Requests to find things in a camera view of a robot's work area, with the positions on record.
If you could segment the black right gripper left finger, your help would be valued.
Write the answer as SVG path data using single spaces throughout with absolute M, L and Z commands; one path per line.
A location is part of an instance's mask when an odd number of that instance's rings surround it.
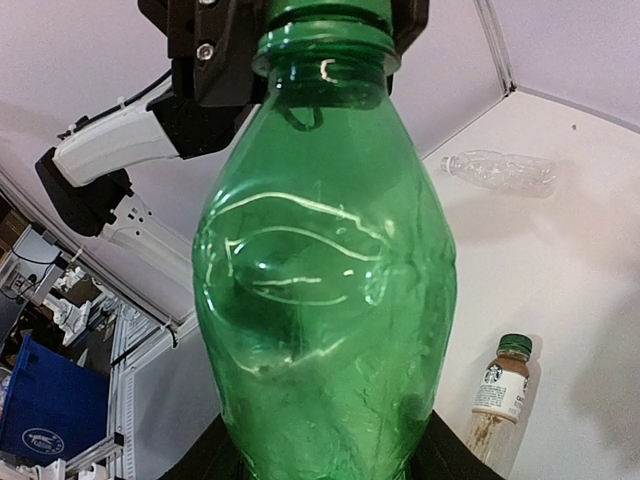
M 229 432 L 217 415 L 186 454 L 162 480 L 241 480 L 245 463 Z

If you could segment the green plastic bottle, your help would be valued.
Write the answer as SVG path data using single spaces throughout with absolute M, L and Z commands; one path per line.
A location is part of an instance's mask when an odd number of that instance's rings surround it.
M 256 479 L 400 479 L 432 412 L 455 245 L 388 94 L 389 35 L 303 12 L 202 214 L 197 316 Z

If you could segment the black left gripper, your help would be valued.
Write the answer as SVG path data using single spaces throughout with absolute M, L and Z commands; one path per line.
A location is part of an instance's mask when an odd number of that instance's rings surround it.
M 207 108 L 260 104 L 266 80 L 252 62 L 265 32 L 266 3 L 253 0 L 139 0 L 167 38 L 173 89 Z

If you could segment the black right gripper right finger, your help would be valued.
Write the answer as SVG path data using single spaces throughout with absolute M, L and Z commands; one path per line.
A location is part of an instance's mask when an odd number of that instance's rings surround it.
M 414 480 L 503 480 L 483 464 L 433 412 L 412 456 Z

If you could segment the green bottle cap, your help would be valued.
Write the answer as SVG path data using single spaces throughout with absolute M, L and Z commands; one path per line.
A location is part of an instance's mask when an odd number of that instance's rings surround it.
M 292 0 L 267 1 L 264 22 L 276 27 L 291 21 L 344 20 L 364 23 L 385 33 L 391 33 L 390 1 L 377 0 Z

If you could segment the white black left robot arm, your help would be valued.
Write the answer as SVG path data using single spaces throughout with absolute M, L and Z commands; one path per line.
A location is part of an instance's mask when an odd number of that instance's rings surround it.
M 63 222 L 126 252 L 170 318 L 363 312 L 444 251 L 428 179 L 390 99 L 425 1 L 143 1 L 171 75 L 83 119 L 35 166 Z M 227 160 L 183 236 L 129 167 Z

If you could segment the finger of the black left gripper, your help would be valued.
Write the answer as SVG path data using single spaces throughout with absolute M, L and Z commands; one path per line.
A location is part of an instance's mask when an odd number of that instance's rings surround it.
M 392 0 L 392 38 L 397 53 L 405 53 L 425 30 L 429 20 L 429 0 Z

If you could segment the clear plastic bottle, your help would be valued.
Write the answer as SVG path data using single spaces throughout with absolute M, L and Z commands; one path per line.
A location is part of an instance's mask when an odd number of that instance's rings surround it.
M 556 189 L 556 164 L 538 157 L 465 151 L 443 157 L 440 168 L 474 186 L 504 194 L 549 198 Z

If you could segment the coffee bottle with dark cap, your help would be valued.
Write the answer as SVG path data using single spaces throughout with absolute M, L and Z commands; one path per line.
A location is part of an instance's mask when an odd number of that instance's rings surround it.
M 534 342 L 509 333 L 498 342 L 486 366 L 464 429 L 469 451 L 500 477 L 513 469 L 540 378 Z

